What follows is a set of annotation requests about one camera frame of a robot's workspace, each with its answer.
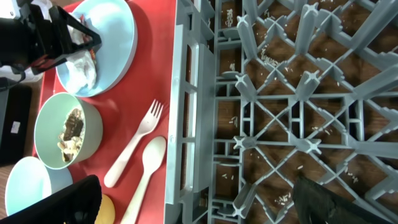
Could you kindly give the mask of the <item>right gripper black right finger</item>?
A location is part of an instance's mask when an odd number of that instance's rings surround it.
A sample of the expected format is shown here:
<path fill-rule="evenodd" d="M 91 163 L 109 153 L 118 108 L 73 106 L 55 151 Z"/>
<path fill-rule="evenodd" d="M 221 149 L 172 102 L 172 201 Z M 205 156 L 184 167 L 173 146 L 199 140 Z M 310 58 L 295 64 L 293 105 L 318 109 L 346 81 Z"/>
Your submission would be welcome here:
<path fill-rule="evenodd" d="M 389 223 L 302 175 L 297 177 L 292 198 L 301 224 Z"/>

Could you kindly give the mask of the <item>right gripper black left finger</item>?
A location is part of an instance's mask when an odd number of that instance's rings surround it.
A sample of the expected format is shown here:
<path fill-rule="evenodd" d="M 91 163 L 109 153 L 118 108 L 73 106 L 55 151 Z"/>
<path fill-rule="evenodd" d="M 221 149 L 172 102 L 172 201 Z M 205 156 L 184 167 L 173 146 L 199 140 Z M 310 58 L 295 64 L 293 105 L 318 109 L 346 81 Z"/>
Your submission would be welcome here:
<path fill-rule="evenodd" d="M 99 178 L 89 175 L 1 220 L 1 224 L 94 224 L 100 210 Z"/>

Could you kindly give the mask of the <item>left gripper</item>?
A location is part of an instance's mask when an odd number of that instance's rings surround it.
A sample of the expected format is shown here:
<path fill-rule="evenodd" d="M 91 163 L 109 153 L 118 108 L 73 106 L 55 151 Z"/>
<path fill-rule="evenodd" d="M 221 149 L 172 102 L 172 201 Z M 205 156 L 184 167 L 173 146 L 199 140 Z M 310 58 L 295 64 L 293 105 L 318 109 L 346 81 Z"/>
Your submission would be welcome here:
<path fill-rule="evenodd" d="M 87 28 L 60 6 L 50 6 L 43 15 L 32 1 L 14 1 L 19 8 L 16 18 L 1 18 L 1 66 L 12 73 L 23 75 L 30 69 L 34 75 L 46 72 L 67 61 L 56 58 L 56 41 L 62 53 L 89 50 L 101 44 L 100 35 Z M 89 37 L 89 41 L 76 44 L 69 27 Z"/>

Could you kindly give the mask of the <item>yellow cup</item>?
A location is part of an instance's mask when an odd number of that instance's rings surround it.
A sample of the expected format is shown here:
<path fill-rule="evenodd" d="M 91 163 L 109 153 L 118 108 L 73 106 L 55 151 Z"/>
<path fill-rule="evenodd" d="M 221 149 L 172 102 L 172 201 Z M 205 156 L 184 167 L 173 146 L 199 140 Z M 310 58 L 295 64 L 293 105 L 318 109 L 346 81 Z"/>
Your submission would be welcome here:
<path fill-rule="evenodd" d="M 95 224 L 113 224 L 115 217 L 115 207 L 112 200 L 107 195 L 103 194 Z"/>

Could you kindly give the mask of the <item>white napkin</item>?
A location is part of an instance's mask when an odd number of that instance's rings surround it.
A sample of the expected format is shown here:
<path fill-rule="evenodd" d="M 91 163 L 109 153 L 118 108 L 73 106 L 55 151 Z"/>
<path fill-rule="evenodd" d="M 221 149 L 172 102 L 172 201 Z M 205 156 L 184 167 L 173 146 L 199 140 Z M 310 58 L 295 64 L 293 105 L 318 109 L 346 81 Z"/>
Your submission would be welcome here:
<path fill-rule="evenodd" d="M 83 25 L 87 26 L 84 15 L 74 16 Z M 74 28 L 68 28 L 72 41 L 76 44 L 82 44 L 89 41 L 89 37 L 74 31 Z M 69 81 L 66 83 L 66 89 L 71 93 L 78 93 L 82 88 L 92 89 L 96 83 L 96 56 L 93 49 L 82 50 L 67 58 L 66 66 L 69 70 Z"/>

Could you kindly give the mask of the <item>green bowl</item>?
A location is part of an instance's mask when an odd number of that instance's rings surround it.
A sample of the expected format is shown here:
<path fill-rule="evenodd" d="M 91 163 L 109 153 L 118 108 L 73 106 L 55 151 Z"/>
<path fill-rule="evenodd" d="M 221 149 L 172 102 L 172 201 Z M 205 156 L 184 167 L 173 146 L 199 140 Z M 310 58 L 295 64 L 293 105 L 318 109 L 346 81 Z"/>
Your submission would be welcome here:
<path fill-rule="evenodd" d="M 69 112 L 80 108 L 84 114 L 85 132 L 79 153 L 71 162 L 63 162 L 58 148 L 59 134 Z M 92 156 L 103 137 L 99 111 L 91 104 L 69 94 L 57 93 L 41 107 L 34 128 L 34 144 L 39 159 L 50 169 L 59 170 Z"/>

